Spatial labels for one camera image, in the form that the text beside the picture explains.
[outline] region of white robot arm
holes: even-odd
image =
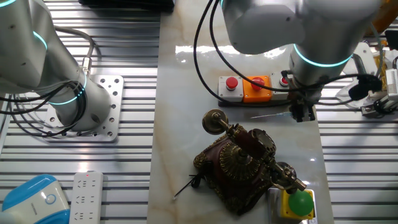
[[[340,75],[380,7],[376,0],[221,0],[232,46],[261,54],[294,44],[289,66],[296,87]],[[311,102],[322,88],[306,90]]]
[[[86,97],[86,110],[73,131],[98,127],[108,116],[108,92],[86,76],[62,44],[50,11],[41,0],[0,0],[0,93],[35,91],[43,96],[57,83],[75,80],[83,90],[76,94],[64,88],[51,98],[59,120],[69,126],[79,110],[79,95]]]

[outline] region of power strip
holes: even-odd
[[[101,220],[103,174],[75,174],[69,224],[99,224]]]

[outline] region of red button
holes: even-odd
[[[252,81],[254,81],[255,83],[260,84],[260,85],[264,85],[265,84],[264,80],[262,78],[260,78],[260,77],[253,78]],[[257,91],[262,89],[261,87],[256,86],[253,83],[251,84],[251,88],[253,88],[253,90],[257,90]]]
[[[234,90],[238,86],[238,80],[235,77],[229,77],[226,79],[226,88],[228,90]]]
[[[286,80],[285,77],[282,77],[282,78],[279,80],[279,83],[280,83],[281,86],[288,86],[288,85],[289,85],[289,83],[287,82],[287,80]]]

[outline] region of marble table surface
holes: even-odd
[[[195,156],[219,137],[202,128],[203,115],[218,108],[218,104],[200,83],[193,65],[193,38],[206,3],[177,1],[173,14],[162,15],[147,223],[268,223],[266,195],[241,217],[229,213],[204,183],[199,189],[187,188],[172,200],[190,180],[188,175],[196,174]],[[246,76],[269,75],[289,68],[291,45],[260,55],[242,55],[228,40],[220,7],[214,26],[220,50]],[[206,82],[216,91],[218,77],[234,73],[218,58],[208,27],[207,19],[198,42],[198,62]],[[221,109],[230,123],[239,123],[247,130],[267,131],[277,146],[277,161],[292,165],[298,178],[315,191],[318,222],[333,223],[317,122],[296,123],[290,117],[251,119],[286,111],[284,107]]]

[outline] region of green button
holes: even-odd
[[[306,191],[296,191],[289,197],[289,207],[298,216],[306,216],[313,210],[313,200]]]

